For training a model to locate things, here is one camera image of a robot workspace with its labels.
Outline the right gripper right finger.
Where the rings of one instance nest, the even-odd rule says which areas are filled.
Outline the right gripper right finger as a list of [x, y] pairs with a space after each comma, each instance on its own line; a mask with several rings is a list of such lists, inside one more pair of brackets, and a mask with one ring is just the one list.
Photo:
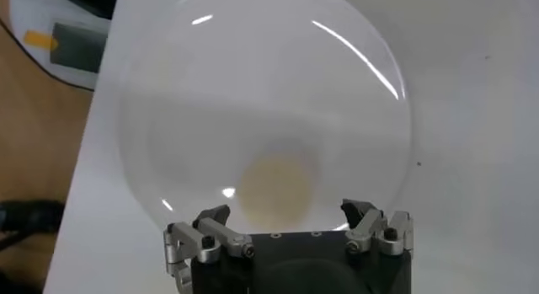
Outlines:
[[387, 219], [383, 210], [368, 201], [343, 199], [349, 229], [345, 231], [346, 252], [350, 255], [371, 252], [387, 256], [414, 254], [414, 219], [409, 212], [395, 211]]

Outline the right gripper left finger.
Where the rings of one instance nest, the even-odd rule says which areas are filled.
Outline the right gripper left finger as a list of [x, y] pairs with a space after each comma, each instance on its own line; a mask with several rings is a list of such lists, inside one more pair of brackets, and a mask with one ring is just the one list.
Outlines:
[[226, 226], [230, 213], [229, 206], [216, 206], [203, 210], [192, 223], [170, 223], [163, 230], [166, 272], [175, 279], [178, 293], [194, 291], [188, 264], [192, 259], [202, 264], [215, 264], [221, 259], [222, 251], [237, 259], [254, 258], [252, 237]]

